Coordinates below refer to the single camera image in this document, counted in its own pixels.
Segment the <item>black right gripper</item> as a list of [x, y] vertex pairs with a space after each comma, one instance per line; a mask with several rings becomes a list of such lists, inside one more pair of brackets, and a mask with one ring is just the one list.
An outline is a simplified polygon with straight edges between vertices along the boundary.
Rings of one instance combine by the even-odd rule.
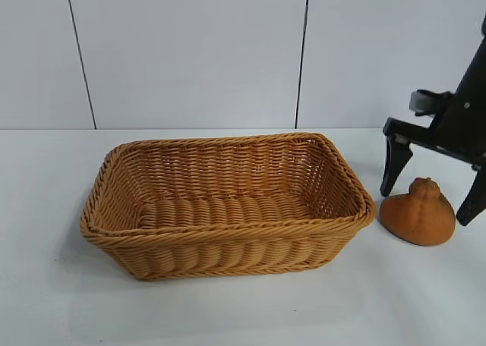
[[[409, 109], [431, 116], [428, 127], [389, 118], [383, 127], [387, 152], [380, 193], [388, 197], [397, 178], [412, 158], [410, 143], [480, 165], [485, 162], [485, 79], [461, 82], [457, 91], [435, 93], [419, 89], [411, 93]], [[456, 218], [468, 225], [485, 210], [485, 167], [477, 172]]]

